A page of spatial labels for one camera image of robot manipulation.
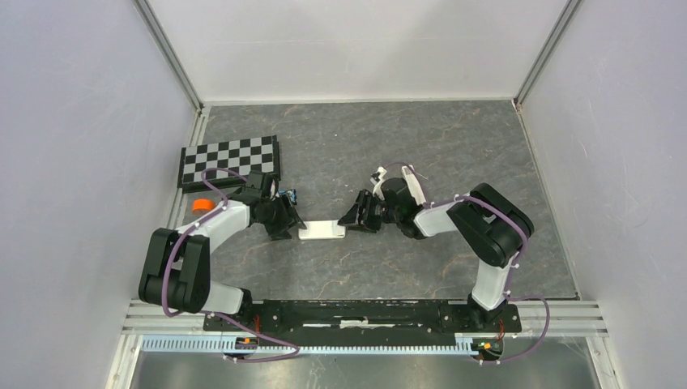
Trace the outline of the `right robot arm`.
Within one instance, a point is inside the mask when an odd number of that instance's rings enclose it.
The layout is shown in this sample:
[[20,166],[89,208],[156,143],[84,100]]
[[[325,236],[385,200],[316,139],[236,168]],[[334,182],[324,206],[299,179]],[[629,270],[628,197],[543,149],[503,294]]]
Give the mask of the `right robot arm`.
[[530,217],[487,183],[442,203],[426,203],[420,186],[401,177],[361,190],[338,224],[366,233],[393,224],[417,240],[460,233],[480,260],[467,310],[469,323],[479,331],[500,321],[499,309],[510,290],[510,269],[535,231]]

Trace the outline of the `white long remote control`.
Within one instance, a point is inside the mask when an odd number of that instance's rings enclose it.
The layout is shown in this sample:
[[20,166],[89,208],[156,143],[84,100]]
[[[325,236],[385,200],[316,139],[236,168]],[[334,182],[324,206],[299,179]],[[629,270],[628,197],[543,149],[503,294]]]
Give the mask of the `white long remote control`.
[[403,165],[402,175],[408,185],[408,191],[418,206],[424,207],[427,203],[424,190],[417,179],[416,173],[411,165]]

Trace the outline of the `grey white remote control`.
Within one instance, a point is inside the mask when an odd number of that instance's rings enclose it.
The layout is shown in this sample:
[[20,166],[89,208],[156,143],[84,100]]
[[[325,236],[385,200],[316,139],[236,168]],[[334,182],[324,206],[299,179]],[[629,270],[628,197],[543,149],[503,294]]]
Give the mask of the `grey white remote control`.
[[337,220],[306,221],[305,228],[298,230],[298,237],[304,241],[343,239],[346,232],[347,229]]

